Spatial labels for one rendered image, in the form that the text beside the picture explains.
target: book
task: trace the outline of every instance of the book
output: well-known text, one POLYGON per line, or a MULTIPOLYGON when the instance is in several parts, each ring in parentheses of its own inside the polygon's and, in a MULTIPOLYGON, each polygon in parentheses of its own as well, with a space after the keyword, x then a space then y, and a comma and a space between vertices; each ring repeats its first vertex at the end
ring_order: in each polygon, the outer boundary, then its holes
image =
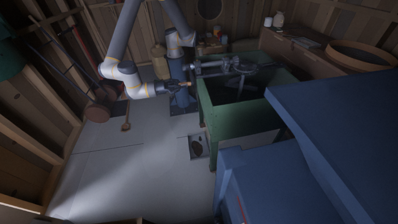
POLYGON ((271 27, 271 30, 275 31, 275 32, 283 32, 283 30, 279 27, 271 27))

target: brown wheel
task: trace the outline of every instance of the brown wheel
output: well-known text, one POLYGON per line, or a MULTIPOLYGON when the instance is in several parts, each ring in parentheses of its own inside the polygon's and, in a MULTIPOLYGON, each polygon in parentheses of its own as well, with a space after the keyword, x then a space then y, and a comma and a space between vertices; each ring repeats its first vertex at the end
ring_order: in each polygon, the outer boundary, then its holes
MULTIPOLYGON (((118 91, 109 85, 102 85, 102 87, 108 93, 108 96, 106 96, 105 101, 106 102, 115 102, 118 98, 118 91)), ((105 98, 106 93, 101 88, 98 88, 95 91, 95 95, 97 96, 99 101, 102 101, 105 98)))
POLYGON ((93 104, 86 108, 84 115, 94 123, 105 123, 110 118, 110 110, 103 105, 93 104))

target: metal tray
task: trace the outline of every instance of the metal tray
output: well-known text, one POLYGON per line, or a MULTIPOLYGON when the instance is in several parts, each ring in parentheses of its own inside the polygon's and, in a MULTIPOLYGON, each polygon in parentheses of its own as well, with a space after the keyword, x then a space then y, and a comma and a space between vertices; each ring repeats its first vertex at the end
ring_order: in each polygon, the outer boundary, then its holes
POLYGON ((319 48, 321 45, 305 37, 292 38, 292 41, 307 49, 319 48))
POLYGON ((206 134, 204 132, 189 134, 188 135, 188 146, 189 146, 189 156, 190 156, 191 160, 209 157, 209 144, 207 143, 206 134), (192 142, 194 142, 194 141, 198 142, 203 148, 203 152, 199 157, 195 154, 195 152, 193 151, 193 148, 192 148, 192 142))

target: gray floor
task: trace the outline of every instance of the gray floor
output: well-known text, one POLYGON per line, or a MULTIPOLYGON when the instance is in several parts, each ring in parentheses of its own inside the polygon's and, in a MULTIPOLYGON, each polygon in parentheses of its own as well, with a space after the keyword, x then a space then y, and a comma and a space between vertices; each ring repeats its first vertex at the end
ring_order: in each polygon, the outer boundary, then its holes
MULTIPOLYGON (((156 79, 140 67, 144 81, 156 79)), ((131 130, 124 116, 103 124, 87 121, 46 215, 74 224, 144 217, 156 224, 212 223, 216 175, 209 158, 190 161, 188 134, 202 132, 198 113, 169 116, 169 98, 130 103, 131 130)), ((220 148, 270 143, 277 131, 231 139, 220 148)))

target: drawer handle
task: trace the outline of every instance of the drawer handle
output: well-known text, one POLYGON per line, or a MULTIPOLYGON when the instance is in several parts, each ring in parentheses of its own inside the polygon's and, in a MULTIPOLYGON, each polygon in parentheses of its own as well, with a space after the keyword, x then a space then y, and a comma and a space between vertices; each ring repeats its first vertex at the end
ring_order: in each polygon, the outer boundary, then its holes
POLYGON ((309 55, 309 54, 307 54, 307 53, 304 53, 304 55, 305 55, 306 57, 310 58, 311 60, 313 60, 314 62, 317 61, 316 58, 312 57, 311 55, 309 55))
POLYGON ((280 38, 280 37, 278 37, 278 36, 276 36, 276 35, 274 35, 274 38, 278 39, 279 41, 283 41, 282 38, 280 38))

